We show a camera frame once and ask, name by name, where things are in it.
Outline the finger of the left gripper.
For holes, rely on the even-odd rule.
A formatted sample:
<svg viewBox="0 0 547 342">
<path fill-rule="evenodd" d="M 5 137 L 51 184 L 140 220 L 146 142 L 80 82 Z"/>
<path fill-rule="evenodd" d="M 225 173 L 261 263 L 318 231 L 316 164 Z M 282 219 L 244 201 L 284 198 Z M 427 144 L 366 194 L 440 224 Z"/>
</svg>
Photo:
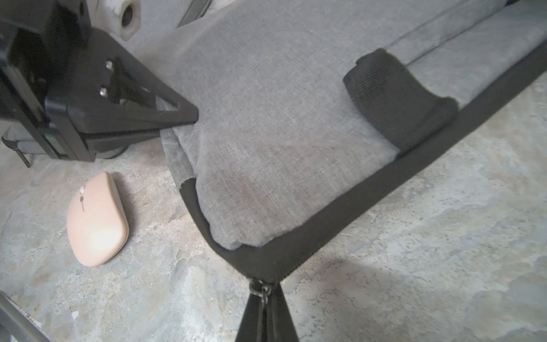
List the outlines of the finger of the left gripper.
<svg viewBox="0 0 547 342">
<path fill-rule="evenodd" d="M 100 139 L 147 140 L 164 128 L 192 125 L 196 105 L 132 58 L 103 58 L 105 71 L 100 97 L 107 101 L 100 114 Z"/>
</svg>

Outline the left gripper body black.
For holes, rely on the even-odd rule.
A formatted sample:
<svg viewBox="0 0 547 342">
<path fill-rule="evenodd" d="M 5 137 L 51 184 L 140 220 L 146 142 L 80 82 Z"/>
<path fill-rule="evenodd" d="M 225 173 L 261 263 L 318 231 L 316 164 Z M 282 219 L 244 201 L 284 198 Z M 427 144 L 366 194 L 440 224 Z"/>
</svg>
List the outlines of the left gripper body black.
<svg viewBox="0 0 547 342">
<path fill-rule="evenodd" d="M 2 142 L 21 159 L 92 162 L 141 140 L 140 63 L 85 1 L 1 3 Z"/>
</svg>

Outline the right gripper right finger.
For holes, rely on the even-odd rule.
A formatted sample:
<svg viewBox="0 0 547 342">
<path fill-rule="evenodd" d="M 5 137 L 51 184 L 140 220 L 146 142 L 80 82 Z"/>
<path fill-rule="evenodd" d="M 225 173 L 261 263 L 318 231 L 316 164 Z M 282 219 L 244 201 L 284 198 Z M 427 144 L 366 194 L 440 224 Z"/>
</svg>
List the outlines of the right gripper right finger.
<svg viewBox="0 0 547 342">
<path fill-rule="evenodd" d="M 280 283 L 273 287 L 266 305 L 266 340 L 299 342 Z"/>
</svg>

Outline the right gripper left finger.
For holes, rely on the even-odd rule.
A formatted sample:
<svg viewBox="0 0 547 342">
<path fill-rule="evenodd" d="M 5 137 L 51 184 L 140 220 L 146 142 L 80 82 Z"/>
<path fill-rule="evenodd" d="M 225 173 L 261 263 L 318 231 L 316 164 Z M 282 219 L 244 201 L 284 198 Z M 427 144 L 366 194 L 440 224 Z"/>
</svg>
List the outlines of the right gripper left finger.
<svg viewBox="0 0 547 342">
<path fill-rule="evenodd" d="M 249 292 L 236 342 L 267 341 L 267 284 L 250 282 Z"/>
</svg>

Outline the grey laptop bag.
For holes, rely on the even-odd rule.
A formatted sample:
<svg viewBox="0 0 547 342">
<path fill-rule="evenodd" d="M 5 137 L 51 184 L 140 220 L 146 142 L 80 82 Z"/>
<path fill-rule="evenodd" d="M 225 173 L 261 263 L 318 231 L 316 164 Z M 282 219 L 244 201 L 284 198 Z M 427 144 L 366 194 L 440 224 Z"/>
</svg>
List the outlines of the grey laptop bag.
<svg viewBox="0 0 547 342">
<path fill-rule="evenodd" d="M 137 56 L 199 108 L 161 136 L 200 232 L 272 283 L 546 70 L 546 3 L 236 1 Z"/>
</svg>

